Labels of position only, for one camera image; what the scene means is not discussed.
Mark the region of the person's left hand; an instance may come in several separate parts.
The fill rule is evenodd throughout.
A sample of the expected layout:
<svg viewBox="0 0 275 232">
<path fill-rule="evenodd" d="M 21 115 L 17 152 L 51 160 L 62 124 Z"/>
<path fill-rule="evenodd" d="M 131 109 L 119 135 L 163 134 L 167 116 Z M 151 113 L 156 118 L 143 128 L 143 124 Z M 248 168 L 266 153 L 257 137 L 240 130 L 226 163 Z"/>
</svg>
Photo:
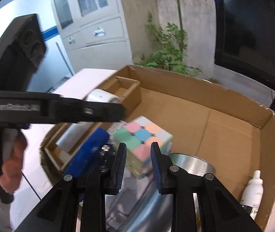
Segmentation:
<svg viewBox="0 0 275 232">
<path fill-rule="evenodd" d="M 13 194 L 20 186 L 26 147 L 27 140 L 20 132 L 14 142 L 11 157 L 2 165 L 3 173 L 0 176 L 0 186 L 9 194 Z"/>
</svg>

